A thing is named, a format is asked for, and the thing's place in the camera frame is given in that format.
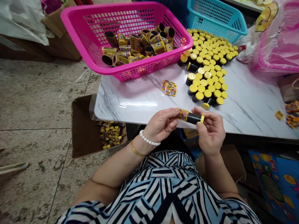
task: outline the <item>blue plastic basket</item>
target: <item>blue plastic basket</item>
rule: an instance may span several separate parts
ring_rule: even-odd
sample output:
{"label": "blue plastic basket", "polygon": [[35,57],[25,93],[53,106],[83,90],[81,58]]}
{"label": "blue plastic basket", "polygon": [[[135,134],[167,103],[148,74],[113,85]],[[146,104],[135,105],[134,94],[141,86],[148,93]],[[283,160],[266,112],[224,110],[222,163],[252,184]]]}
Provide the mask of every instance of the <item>blue plastic basket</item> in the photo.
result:
{"label": "blue plastic basket", "polygon": [[218,0],[188,0],[189,28],[227,38],[231,43],[248,30],[242,13]]}

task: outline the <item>woman's right hand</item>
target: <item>woman's right hand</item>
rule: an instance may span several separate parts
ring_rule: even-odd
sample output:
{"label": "woman's right hand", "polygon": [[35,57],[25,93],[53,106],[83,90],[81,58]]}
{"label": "woman's right hand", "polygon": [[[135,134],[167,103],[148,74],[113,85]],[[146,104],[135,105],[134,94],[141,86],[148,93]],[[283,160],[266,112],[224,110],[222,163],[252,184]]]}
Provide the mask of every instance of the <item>woman's right hand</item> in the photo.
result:
{"label": "woman's right hand", "polygon": [[204,115],[203,123],[197,122],[196,127],[199,134],[199,146],[206,156],[216,156],[225,138],[223,120],[219,114],[205,112],[198,107],[191,110],[194,114]]}

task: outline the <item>pearl bracelet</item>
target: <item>pearl bracelet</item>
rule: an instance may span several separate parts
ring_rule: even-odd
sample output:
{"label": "pearl bracelet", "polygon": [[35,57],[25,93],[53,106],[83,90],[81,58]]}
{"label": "pearl bracelet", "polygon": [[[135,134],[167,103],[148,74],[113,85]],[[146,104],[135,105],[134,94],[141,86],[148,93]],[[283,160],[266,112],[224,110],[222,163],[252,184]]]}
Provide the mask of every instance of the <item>pearl bracelet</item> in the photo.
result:
{"label": "pearl bracelet", "polygon": [[147,138],[143,135],[143,131],[144,131],[144,130],[141,130],[141,131],[139,132],[139,135],[140,135],[140,137],[141,137],[146,143],[148,143],[148,144],[150,144],[150,145],[153,145],[153,146],[161,145],[160,142],[152,142],[151,140],[147,139]]}

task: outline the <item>hand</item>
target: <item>hand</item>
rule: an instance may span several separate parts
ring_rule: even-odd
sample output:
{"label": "hand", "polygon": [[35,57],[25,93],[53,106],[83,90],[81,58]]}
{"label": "hand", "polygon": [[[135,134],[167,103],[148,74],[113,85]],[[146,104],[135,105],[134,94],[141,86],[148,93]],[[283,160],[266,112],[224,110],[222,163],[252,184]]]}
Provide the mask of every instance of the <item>hand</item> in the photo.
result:
{"label": "hand", "polygon": [[203,123],[197,122],[196,127],[199,134],[199,146],[207,156],[216,156],[225,138],[222,117],[213,112],[204,112],[198,107],[191,110],[194,114],[204,115]]}
{"label": "hand", "polygon": [[168,108],[155,113],[143,131],[144,136],[153,142],[166,139],[177,127],[179,112],[179,108]]}

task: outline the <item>pink plastic basket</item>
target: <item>pink plastic basket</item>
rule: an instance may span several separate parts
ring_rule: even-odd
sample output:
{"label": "pink plastic basket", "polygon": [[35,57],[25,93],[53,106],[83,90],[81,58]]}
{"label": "pink plastic basket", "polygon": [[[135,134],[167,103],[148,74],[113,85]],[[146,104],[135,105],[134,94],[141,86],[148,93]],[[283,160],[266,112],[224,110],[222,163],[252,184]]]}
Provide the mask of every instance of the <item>pink plastic basket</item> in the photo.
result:
{"label": "pink plastic basket", "polygon": [[[62,21],[87,65],[102,75],[113,75],[127,81],[176,63],[181,54],[193,46],[193,39],[183,25],[164,5],[157,2],[134,2],[86,5],[66,8]],[[153,29],[162,22],[175,29],[178,48],[134,63],[111,68],[102,61],[102,47],[110,46],[106,31],[138,34],[141,29]]]}

